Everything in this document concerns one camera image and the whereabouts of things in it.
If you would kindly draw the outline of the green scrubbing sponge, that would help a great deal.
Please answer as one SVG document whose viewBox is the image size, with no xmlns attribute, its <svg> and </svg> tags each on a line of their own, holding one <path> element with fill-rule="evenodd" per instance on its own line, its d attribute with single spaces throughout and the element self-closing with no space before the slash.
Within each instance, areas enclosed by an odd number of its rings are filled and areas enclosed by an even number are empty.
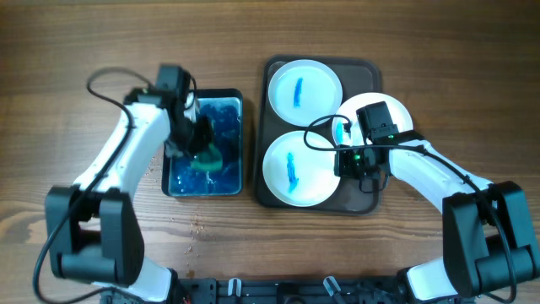
<svg viewBox="0 0 540 304">
<path fill-rule="evenodd" d="M 223 168 L 223 156 L 214 144 L 196 153 L 190 163 L 193 170 L 214 172 Z"/>
</svg>

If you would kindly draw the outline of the white plate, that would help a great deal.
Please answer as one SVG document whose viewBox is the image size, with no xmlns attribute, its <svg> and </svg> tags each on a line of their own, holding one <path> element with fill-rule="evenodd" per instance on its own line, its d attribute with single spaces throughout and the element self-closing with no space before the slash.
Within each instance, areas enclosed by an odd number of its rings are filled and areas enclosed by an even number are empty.
<svg viewBox="0 0 540 304">
<path fill-rule="evenodd" d="M 326 64 L 300 59 L 278 69 L 270 79 L 267 96 L 283 121 L 307 127 L 318 118 L 337 113 L 343 100 L 343 87 Z"/>
<path fill-rule="evenodd" d="M 356 111 L 362 107 L 384 101 L 391 114 L 391 119 L 397 125 L 399 132 L 413 130 L 413 119 L 405 106 L 392 96 L 382 93 L 363 93 L 346 100 L 337 110 L 338 115 L 346 116 L 352 126 L 346 132 L 344 125 L 346 119 L 335 117 L 332 120 L 332 138 L 335 145 L 344 144 L 347 146 L 358 146 L 365 144 L 363 134 L 360 130 Z"/>
<path fill-rule="evenodd" d="M 270 192 L 294 207 L 312 207 L 330 198 L 340 183 L 334 174 L 331 148 L 331 142 L 317 133 L 305 136 L 302 131 L 293 131 L 275 139 L 262 161 L 263 179 Z"/>
</svg>

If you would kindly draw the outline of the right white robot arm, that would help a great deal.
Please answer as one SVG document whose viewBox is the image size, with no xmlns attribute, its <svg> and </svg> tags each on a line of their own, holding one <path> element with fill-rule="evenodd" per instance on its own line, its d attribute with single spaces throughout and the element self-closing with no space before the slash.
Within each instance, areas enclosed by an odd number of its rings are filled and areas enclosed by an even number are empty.
<svg viewBox="0 0 540 304">
<path fill-rule="evenodd" d="M 488 296 L 512 303 L 539 276 L 539 245 L 527 198 L 512 181 L 474 176 L 414 131 L 384 133 L 366 146 L 337 146 L 335 172 L 359 180 L 381 172 L 416 189 L 442 215 L 443 254 L 401 272 L 404 300 Z"/>
</svg>

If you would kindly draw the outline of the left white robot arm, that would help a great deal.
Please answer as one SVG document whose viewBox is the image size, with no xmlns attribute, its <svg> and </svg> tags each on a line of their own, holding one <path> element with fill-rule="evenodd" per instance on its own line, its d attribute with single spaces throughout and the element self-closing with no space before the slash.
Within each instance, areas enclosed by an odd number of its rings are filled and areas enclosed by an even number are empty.
<svg viewBox="0 0 540 304">
<path fill-rule="evenodd" d="M 53 187 L 46 195 L 48 238 L 33 278 L 40 300 L 46 258 L 57 278 L 97 284 L 102 296 L 150 303 L 172 298 L 176 275 L 146 258 L 132 199 L 159 147 L 170 158 L 186 157 L 199 171 L 220 170 L 222 156 L 194 94 L 136 89 L 120 108 L 121 118 L 93 164 L 71 187 Z"/>
</svg>

